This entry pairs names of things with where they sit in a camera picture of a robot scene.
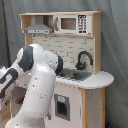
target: oven door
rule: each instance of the oven door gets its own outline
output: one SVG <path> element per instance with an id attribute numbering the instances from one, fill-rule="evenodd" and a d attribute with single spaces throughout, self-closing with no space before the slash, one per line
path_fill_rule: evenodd
<path id="1" fill-rule="evenodd" d="M 55 15 L 55 33 L 78 33 L 77 15 Z"/>

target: sink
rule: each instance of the sink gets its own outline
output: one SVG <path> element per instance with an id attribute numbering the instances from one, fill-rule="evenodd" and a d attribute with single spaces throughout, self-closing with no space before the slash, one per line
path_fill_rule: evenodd
<path id="1" fill-rule="evenodd" d="M 83 81 L 91 75 L 92 73 L 88 71 L 64 68 L 57 77 L 74 81 Z"/>

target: cabinet handle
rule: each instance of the cabinet handle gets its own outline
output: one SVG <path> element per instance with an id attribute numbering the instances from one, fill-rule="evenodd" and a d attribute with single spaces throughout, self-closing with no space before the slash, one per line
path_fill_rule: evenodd
<path id="1" fill-rule="evenodd" d="M 58 22 L 58 17 L 55 18 L 54 20 L 54 27 L 55 27 L 55 30 L 58 31 L 58 27 L 57 27 L 57 22 Z"/>

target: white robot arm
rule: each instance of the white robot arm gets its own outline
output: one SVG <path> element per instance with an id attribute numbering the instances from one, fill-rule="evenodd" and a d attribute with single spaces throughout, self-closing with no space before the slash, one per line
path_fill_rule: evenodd
<path id="1" fill-rule="evenodd" d="M 5 90 L 21 76 L 31 72 L 31 79 L 19 113 L 6 124 L 5 128 L 35 128 L 37 121 L 44 117 L 54 92 L 56 73 L 61 72 L 63 60 L 48 52 L 41 45 L 25 46 L 17 54 L 17 60 L 0 79 L 0 98 Z"/>

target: oven window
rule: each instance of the oven window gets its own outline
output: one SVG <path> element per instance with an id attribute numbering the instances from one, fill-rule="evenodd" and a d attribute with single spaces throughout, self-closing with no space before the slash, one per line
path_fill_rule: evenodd
<path id="1" fill-rule="evenodd" d="M 76 30 L 76 18 L 61 18 L 61 29 Z"/>

